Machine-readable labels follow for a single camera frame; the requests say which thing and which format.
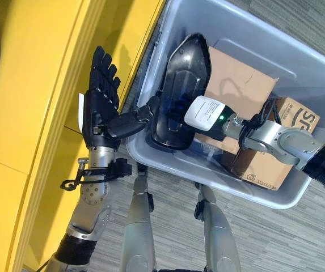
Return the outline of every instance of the yellow furniture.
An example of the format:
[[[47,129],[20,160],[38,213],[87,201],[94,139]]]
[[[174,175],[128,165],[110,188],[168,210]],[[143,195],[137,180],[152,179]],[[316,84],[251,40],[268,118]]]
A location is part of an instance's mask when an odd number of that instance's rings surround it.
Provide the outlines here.
[[[56,249],[78,198],[58,186],[87,155],[76,97],[92,53],[112,54],[123,104],[163,3],[0,0],[0,271],[35,269]]]

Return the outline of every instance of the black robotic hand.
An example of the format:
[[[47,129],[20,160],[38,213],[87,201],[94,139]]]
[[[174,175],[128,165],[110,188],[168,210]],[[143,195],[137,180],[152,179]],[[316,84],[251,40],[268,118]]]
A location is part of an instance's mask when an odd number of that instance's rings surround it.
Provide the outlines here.
[[[82,134],[87,148],[106,146],[117,149],[120,141],[108,133],[108,123],[118,116],[117,89],[121,83],[115,77],[117,67],[101,46],[95,49],[90,71],[89,90],[84,98]]]
[[[84,98],[83,138],[87,148],[106,146],[117,149],[120,139],[142,130],[154,118],[159,97],[153,96],[141,108],[118,114],[120,84],[112,57],[97,47],[93,55],[89,90]]]

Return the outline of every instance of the cable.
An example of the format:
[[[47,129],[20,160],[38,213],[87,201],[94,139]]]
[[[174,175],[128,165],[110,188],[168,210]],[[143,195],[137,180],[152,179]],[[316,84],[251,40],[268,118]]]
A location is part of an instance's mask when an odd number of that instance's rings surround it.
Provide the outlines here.
[[[266,120],[270,117],[271,113],[273,112],[274,119],[276,123],[281,125],[281,118],[278,115],[278,109],[276,105],[276,99],[268,99],[262,106],[262,109],[258,114],[253,115],[252,119],[249,121],[244,120],[242,125],[244,126],[243,129],[239,133],[238,143],[241,149],[244,149],[243,141],[244,139],[250,134],[252,130],[256,130],[263,126]]]
[[[40,268],[39,269],[37,269],[35,272],[41,272],[42,270],[43,270],[43,268],[44,267],[46,267],[46,265],[48,264],[48,262],[50,261],[50,259],[49,260],[47,260],[46,262],[44,262],[44,264],[43,265],[41,265],[40,266]]]

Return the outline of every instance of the robot leg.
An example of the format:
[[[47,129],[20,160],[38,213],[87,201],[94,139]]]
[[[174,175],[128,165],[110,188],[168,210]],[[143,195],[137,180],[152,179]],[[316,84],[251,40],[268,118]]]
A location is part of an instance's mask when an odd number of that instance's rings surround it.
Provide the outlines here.
[[[149,214],[152,211],[153,199],[147,191],[147,167],[139,165],[123,237],[121,272],[152,272],[156,270]]]
[[[229,223],[216,205],[213,191],[199,185],[195,218],[204,221],[207,272],[240,272],[237,246]]]

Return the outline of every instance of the plastic tub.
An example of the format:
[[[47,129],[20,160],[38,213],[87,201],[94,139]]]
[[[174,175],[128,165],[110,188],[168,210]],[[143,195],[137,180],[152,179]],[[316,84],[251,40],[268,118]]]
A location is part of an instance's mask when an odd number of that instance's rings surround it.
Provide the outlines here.
[[[186,35],[202,33],[209,45],[280,80],[273,92],[309,107],[321,119],[313,135],[325,142],[325,57],[253,15],[218,0],[173,0],[168,3],[161,36],[149,63],[138,105],[161,86],[168,58]],[[231,177],[217,163],[191,147],[164,152],[146,143],[146,129],[130,137],[127,148],[138,162],[212,186],[274,209],[294,206],[310,178],[292,169],[278,191]]]

